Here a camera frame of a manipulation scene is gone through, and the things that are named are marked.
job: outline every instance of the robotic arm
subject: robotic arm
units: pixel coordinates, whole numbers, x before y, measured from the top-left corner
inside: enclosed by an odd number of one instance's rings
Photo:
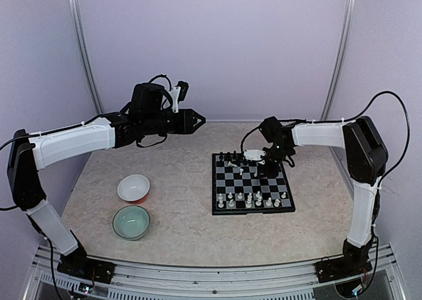
[[[192,109],[179,109],[178,103],[185,99],[188,87],[186,82],[179,81],[168,92],[159,84],[137,84],[131,102],[120,112],[53,131],[15,133],[17,140],[12,144],[7,170],[13,200],[61,253],[58,271],[87,280],[95,272],[96,281],[110,283],[114,264],[86,257],[84,247],[47,201],[38,171],[95,150],[120,148],[133,142],[145,147],[141,141],[146,135],[162,136],[163,142],[167,134],[193,134],[205,123],[205,118]],[[169,107],[163,109],[164,98]]]
[[[353,181],[353,214],[343,257],[316,264],[320,282],[342,279],[372,269],[368,252],[373,244],[372,226],[379,211],[379,182],[385,173],[387,149],[369,117],[350,122],[294,123],[283,126],[275,117],[258,127],[270,148],[246,150],[244,157],[255,160],[258,174],[274,177],[285,161],[294,166],[296,146],[331,146],[346,150],[347,168]]]

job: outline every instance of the vertical metal pole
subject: vertical metal pole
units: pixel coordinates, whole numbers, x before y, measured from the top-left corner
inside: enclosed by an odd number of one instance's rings
[[[85,71],[85,77],[88,83],[88,89],[90,92],[92,103],[97,114],[104,113],[103,105],[101,103],[100,95],[98,94],[97,87],[94,81],[94,75],[92,74],[92,68],[88,56],[88,51],[86,50],[84,29],[82,27],[82,20],[80,17],[79,3],[78,0],[69,0],[69,5],[71,7],[71,13],[73,18],[73,24],[76,32],[76,38],[79,46],[80,57],[82,58],[82,64]]]
[[[334,102],[334,97],[336,95],[338,81],[340,79],[340,74],[342,71],[344,57],[346,55],[347,48],[347,39],[349,38],[349,32],[351,28],[351,22],[353,18],[353,11],[355,9],[356,0],[347,0],[346,1],[346,11],[344,13],[343,28],[342,34],[340,36],[340,44],[338,47],[336,64],[334,65],[334,70],[331,77],[330,89],[328,90],[328,95],[325,101],[324,109],[321,114],[321,121],[327,120],[330,115],[332,104]]]

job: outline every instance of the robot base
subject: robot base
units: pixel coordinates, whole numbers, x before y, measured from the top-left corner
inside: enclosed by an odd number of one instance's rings
[[[68,262],[61,261],[57,266],[57,271],[93,282],[110,284],[114,268],[115,265],[112,262],[86,258],[83,266],[71,266]]]
[[[322,260],[315,264],[316,275],[320,284],[324,282],[331,282],[333,280],[340,280],[347,277],[353,277],[364,273],[364,270],[370,272],[372,270],[369,257],[367,261],[363,262],[361,267],[346,270],[344,258],[335,258],[329,260]]]

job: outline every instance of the metal frame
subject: metal frame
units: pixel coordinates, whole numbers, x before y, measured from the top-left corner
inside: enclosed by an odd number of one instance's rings
[[[78,0],[69,0],[69,5],[71,8],[73,24],[78,41],[79,53],[82,59],[82,65],[84,67],[86,81],[88,83],[88,89],[90,92],[92,103],[94,104],[95,111],[99,115],[104,113],[104,108],[101,103],[100,95],[97,91],[94,75],[92,74],[91,63],[89,60],[88,51],[86,49],[84,29],[82,27],[82,19],[80,17]]]
[[[374,247],[370,250],[369,257],[374,263]],[[24,300],[35,299],[40,282],[52,284],[49,258],[49,247],[39,247],[30,270]],[[268,266],[199,268],[143,264],[94,256],[93,258],[116,264],[115,275],[110,285],[96,283],[98,293],[102,294],[102,296],[95,294],[94,290],[94,296],[98,299],[312,300],[314,288],[351,279],[318,283],[314,264],[319,260]],[[58,261],[59,253],[55,251],[55,266]],[[380,246],[378,270],[386,270],[395,300],[406,300],[402,277],[390,245]],[[90,283],[59,272],[55,275],[57,285],[62,289],[70,290],[72,286],[76,289],[81,282]]]
[[[330,115],[330,112],[332,109],[332,104],[334,103],[334,97],[337,92],[338,81],[340,79],[343,61],[346,55],[347,40],[349,38],[349,31],[350,31],[351,22],[353,19],[353,12],[355,10],[355,3],[356,3],[356,0],[346,1],[346,11],[344,13],[343,28],[342,28],[342,34],[340,36],[340,44],[338,46],[336,64],[334,65],[330,88],[328,90],[328,95],[324,104],[324,108],[322,109],[322,114],[320,117],[321,121],[325,121],[328,119],[328,116]]]

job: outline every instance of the table surface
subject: table surface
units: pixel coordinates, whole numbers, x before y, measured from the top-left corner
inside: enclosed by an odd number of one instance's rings
[[[257,123],[207,123],[193,135],[171,135],[158,146],[135,145],[91,154],[63,212],[88,254],[117,260],[180,266],[280,264],[340,254],[352,200],[328,148],[296,148],[285,165],[296,211],[212,215],[211,154],[239,151]],[[147,145],[153,138],[142,141]],[[245,148],[268,146],[259,132]],[[117,186],[131,174],[151,183],[141,204],[151,216],[148,233],[126,241],[112,228],[127,203]]]

